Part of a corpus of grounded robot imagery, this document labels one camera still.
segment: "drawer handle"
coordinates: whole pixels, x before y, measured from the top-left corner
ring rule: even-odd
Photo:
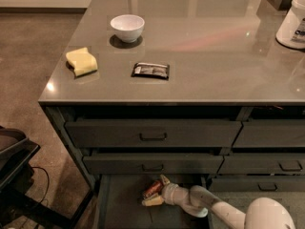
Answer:
[[[301,172],[303,170],[303,167],[299,163],[299,161],[297,162],[298,168],[296,168],[296,169],[287,169],[287,168],[284,168],[281,163],[278,163],[278,164],[279,164],[280,169],[282,169],[283,172]]]
[[[139,134],[139,136],[141,141],[165,141],[166,138],[168,138],[168,135],[166,133],[164,133],[162,137],[154,137],[154,138],[144,137],[143,134]]]
[[[258,184],[258,188],[262,192],[275,192],[275,191],[277,191],[277,186],[276,186],[275,183],[274,183],[274,188],[262,188],[259,184]]]
[[[164,165],[161,164],[160,168],[146,168],[144,164],[142,164],[143,172],[162,172],[164,170]]]

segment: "white container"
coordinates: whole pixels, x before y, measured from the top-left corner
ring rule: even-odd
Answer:
[[[305,49],[305,0],[293,0],[276,39],[292,49]]]
[[[115,29],[115,35],[123,42],[134,42],[144,29],[144,19],[133,14],[124,14],[113,18],[112,27]]]

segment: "cable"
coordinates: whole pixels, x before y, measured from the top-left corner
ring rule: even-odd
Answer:
[[[34,209],[35,207],[37,207],[39,204],[41,204],[44,200],[47,202],[48,204],[48,200],[46,199],[46,195],[49,191],[49,186],[50,186],[50,177],[49,177],[49,174],[48,172],[46,171],[46,169],[42,168],[42,167],[39,167],[39,166],[32,166],[31,167],[32,169],[40,169],[40,170],[43,170],[45,172],[45,174],[47,175],[47,188],[46,188],[46,192],[44,194],[44,196],[41,198],[41,200],[36,203],[34,206],[32,206],[30,209]]]

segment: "candy bar wrapper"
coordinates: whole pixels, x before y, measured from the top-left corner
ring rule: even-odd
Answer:
[[[170,65],[136,63],[134,65],[132,76],[161,78],[168,80],[170,75]]]
[[[154,194],[161,192],[162,188],[162,181],[156,180],[146,191],[143,192],[143,198],[150,198]]]

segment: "open drawer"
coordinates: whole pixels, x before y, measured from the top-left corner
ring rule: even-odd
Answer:
[[[201,185],[200,176],[167,177],[180,186]],[[203,219],[192,217],[178,206],[141,205],[142,192],[158,178],[159,175],[102,176],[93,228],[210,228],[208,217]]]

